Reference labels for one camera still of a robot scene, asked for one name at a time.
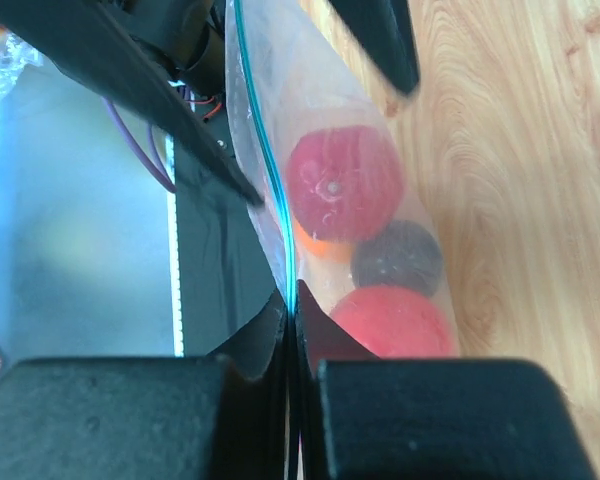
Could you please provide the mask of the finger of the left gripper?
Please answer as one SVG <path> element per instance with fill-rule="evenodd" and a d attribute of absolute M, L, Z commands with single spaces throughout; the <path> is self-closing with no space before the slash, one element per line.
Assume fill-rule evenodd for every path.
<path fill-rule="evenodd" d="M 418 54 L 406 0 L 331 0 L 330 5 L 384 78 L 401 94 L 420 83 Z"/>

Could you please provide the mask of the dark toy plum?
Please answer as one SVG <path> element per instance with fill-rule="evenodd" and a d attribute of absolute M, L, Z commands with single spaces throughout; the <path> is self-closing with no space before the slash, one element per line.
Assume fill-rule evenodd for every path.
<path fill-rule="evenodd" d="M 438 290 L 443 267 L 437 240 L 411 220 L 392 221 L 376 237 L 358 244 L 351 259 L 356 287 L 401 286 L 425 297 Z"/>

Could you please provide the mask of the clear blue zip bag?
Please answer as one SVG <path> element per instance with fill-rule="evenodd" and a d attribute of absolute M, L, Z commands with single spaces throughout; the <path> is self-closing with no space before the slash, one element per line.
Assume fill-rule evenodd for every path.
<path fill-rule="evenodd" d="M 359 80 L 295 1 L 231 1 L 226 33 L 230 133 L 286 304 L 306 286 L 382 358 L 457 356 L 432 221 Z"/>

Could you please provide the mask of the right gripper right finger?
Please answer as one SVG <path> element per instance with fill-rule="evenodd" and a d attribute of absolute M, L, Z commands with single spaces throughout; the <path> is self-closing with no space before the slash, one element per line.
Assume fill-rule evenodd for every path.
<path fill-rule="evenodd" d="M 381 360 L 304 282 L 293 321 L 308 479 L 592 479 L 558 385 L 519 359 Z"/>

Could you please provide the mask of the red toy apple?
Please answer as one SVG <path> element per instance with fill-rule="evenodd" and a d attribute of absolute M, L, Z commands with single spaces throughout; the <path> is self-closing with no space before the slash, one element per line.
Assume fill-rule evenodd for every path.
<path fill-rule="evenodd" d="M 304 135 L 285 176 L 296 220 L 311 237 L 329 242 L 374 237 L 393 218 L 405 190 L 392 141 L 364 125 Z"/>

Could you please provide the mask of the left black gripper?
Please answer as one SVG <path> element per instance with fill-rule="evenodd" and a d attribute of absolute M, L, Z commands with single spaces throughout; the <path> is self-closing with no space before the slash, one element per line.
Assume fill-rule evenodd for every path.
<path fill-rule="evenodd" d="M 261 205 L 256 188 L 167 81 L 181 82 L 198 95 L 224 92 L 225 44 L 215 3 L 138 0 L 104 5 L 3 0 L 0 23 L 71 78 L 166 131 L 248 204 Z"/>

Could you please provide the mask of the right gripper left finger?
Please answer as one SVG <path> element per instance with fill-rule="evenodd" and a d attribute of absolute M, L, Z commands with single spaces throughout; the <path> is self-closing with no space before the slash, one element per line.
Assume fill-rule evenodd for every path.
<path fill-rule="evenodd" d="M 204 357 L 24 361 L 0 380 L 0 479 L 285 479 L 286 308 Z"/>

